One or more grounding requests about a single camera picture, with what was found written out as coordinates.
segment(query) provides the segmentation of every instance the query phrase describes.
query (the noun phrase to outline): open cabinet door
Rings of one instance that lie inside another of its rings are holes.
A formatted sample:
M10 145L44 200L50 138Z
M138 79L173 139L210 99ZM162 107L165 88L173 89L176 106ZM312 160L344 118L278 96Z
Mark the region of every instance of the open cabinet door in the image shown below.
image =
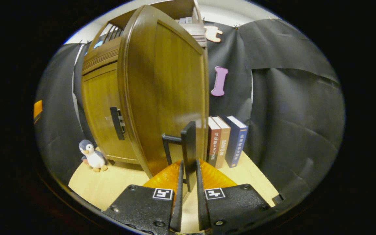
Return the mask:
M196 123L196 157L204 160L209 113L206 50L174 19L148 5L134 12L121 36L120 102L130 141L148 176L167 166L162 134L180 136L190 121ZM181 146L169 147L172 162L183 158Z

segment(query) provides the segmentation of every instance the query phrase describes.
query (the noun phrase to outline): book spine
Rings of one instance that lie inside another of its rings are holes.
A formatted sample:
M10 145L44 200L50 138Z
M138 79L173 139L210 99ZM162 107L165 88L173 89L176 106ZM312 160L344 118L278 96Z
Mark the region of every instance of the book spine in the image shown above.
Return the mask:
M218 156L217 161L215 162L215 167L217 169L220 169L223 167L224 158L227 153L227 146L230 138L230 128L221 129L221 139L220 139L220 145L218 147Z
M208 163L215 167L215 163L217 162L217 154L218 154L218 146L221 140L221 129L212 130L211 131L211 138L210 138L210 151L208 157Z
M239 158L240 158L240 155L242 154L242 150L244 147L244 142L246 140L246 134L247 134L247 128L240 129L239 138L237 139L236 148L234 151L234 156L231 158L230 164L228 165L230 168L236 167L237 163L239 162Z

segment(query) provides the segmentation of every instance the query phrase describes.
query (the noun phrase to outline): brown book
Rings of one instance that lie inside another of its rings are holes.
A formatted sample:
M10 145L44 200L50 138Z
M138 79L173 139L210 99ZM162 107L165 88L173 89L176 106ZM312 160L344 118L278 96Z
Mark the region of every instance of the brown book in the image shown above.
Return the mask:
M215 167L220 169L223 166L224 158L226 156L231 128L219 116L213 117L213 120L221 128L220 145L218 146L217 162L215 163Z
M220 144L221 128L209 117L209 144L207 149L207 162L215 167Z

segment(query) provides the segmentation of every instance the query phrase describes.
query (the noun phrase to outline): door handle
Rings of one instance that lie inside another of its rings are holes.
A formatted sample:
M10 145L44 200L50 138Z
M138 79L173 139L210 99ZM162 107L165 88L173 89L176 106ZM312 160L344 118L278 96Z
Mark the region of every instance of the door handle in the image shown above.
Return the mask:
M124 135L123 135L124 130L121 127L121 126L124 126L124 122L121 122L119 118L119 115L121 116L120 109L117 109L117 107L110 107L110 113L111 113L112 122L114 124L115 132L117 133L118 139L124 140Z
M191 192L196 183L196 131L195 122L191 121L181 131L181 137L162 134L164 152L168 165L172 164L169 152L169 143L182 146L186 179L183 180Z

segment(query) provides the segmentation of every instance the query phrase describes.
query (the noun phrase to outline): penguin plush toy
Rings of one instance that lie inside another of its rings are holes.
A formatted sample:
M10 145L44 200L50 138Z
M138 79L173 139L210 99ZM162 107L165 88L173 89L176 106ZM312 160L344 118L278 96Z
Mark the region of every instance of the penguin plush toy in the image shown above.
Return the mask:
M84 161L85 164L92 166L95 172L100 172L100 169L102 171L108 169L106 166L108 164L107 159L100 151L95 150L94 145L89 140L81 141L79 143L79 150L85 155L81 160Z

